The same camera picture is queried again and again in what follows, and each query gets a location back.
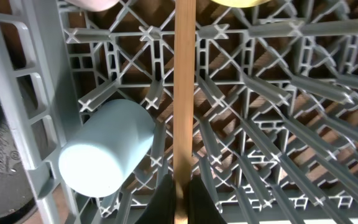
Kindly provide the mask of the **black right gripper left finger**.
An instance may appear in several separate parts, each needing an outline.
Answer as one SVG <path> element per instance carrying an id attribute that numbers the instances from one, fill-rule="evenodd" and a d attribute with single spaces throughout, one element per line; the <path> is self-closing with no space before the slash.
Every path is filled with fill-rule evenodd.
<path id="1" fill-rule="evenodd" d="M 135 224 L 174 224 L 176 192 L 170 174 L 164 175 Z"/>

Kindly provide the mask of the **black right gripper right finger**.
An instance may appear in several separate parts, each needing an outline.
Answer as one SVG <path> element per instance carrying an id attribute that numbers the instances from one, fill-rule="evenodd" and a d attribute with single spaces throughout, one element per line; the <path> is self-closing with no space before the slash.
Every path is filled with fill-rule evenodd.
<path id="1" fill-rule="evenodd" d="M 188 184 L 188 223 L 227 224 L 218 212 L 200 175 L 195 175 Z"/>

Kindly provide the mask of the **light blue plastic cup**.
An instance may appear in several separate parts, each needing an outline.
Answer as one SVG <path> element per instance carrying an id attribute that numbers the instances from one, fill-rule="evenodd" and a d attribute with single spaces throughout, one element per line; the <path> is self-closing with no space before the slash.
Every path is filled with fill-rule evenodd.
<path id="1" fill-rule="evenodd" d="M 154 140 L 155 121 L 131 100 L 105 103 L 67 142 L 58 158 L 63 181 L 88 197 L 116 192 Z"/>

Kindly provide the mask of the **wooden chopstick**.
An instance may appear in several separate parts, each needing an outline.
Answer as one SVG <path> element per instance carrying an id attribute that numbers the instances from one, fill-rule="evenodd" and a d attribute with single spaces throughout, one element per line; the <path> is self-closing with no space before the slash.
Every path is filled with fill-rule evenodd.
<path id="1" fill-rule="evenodd" d="M 193 90 L 195 75 L 196 1 L 175 1 L 173 79 L 173 178 L 176 206 L 173 222 L 188 222 L 187 186 L 191 180 Z"/>

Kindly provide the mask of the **yellow bowl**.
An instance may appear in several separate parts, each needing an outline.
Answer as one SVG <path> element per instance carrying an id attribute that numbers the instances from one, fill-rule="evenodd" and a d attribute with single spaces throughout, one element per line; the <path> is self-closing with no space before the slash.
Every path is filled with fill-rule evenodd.
<path id="1" fill-rule="evenodd" d="M 236 8 L 246 8 L 246 7 L 254 7 L 270 0 L 212 0 L 213 2 L 227 6 L 227 7 L 236 7 Z"/>

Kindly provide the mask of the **pink plastic cup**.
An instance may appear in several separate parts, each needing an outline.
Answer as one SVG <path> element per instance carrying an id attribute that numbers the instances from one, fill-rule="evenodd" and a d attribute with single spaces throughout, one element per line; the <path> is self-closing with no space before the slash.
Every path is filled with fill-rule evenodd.
<path id="1" fill-rule="evenodd" d="M 70 4 L 92 12 L 100 12 L 115 6 L 119 0 L 65 0 Z"/>

